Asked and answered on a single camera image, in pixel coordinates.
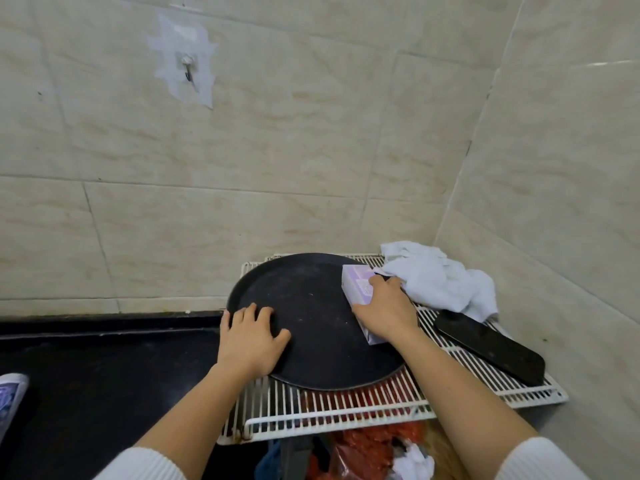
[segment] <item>marble tile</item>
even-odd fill
[[[640,64],[505,70],[452,206],[640,321]]]
[[[443,213],[440,204],[369,199],[362,218],[360,252],[379,253],[380,244],[393,241],[430,246]]]
[[[0,320],[4,317],[113,313],[118,313],[118,302],[114,298],[0,299]]]
[[[118,296],[227,296],[242,263],[354,251],[364,201],[87,184]]]
[[[27,0],[0,0],[0,174],[77,176]]]
[[[640,326],[455,210],[436,245],[491,275],[500,322],[569,394],[541,432],[592,479],[635,476]]]
[[[110,298],[80,182],[0,177],[0,299]]]
[[[370,198],[446,202],[493,71],[399,55]]]
[[[122,313],[206,312],[226,307],[227,297],[118,298],[118,303]]]
[[[522,0],[139,0],[498,67]]]
[[[591,64],[640,58],[640,0],[525,0],[506,63]]]
[[[391,51],[117,0],[36,11],[85,178],[364,197]],[[213,109],[154,77],[160,11],[218,44]]]

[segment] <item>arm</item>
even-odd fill
[[[187,480],[200,480],[237,396],[247,382],[273,370],[291,338],[282,330],[274,339],[272,309],[262,308],[256,320],[255,308],[237,311],[231,324],[225,311],[217,364],[136,443],[172,460]]]
[[[474,480],[493,480],[509,453],[537,432],[418,327],[400,279],[370,279],[370,305],[353,312],[402,354]]]

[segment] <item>purple and white box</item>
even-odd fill
[[[343,264],[342,265],[342,291],[351,306],[356,303],[368,305],[373,297],[373,287],[369,284],[369,278],[375,276],[371,267],[367,264]],[[374,335],[367,330],[358,320],[369,345],[384,344],[385,339]]]

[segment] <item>forearm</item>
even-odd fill
[[[474,480],[493,480],[502,462],[537,432],[418,329],[392,339]]]
[[[214,365],[136,446],[172,460],[187,480],[200,480],[222,427],[248,378]]]

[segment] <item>white sleeve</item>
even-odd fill
[[[519,444],[498,471],[495,480],[589,480],[560,448],[546,438]]]
[[[94,480],[186,480],[180,468],[149,448],[129,448],[120,453]]]

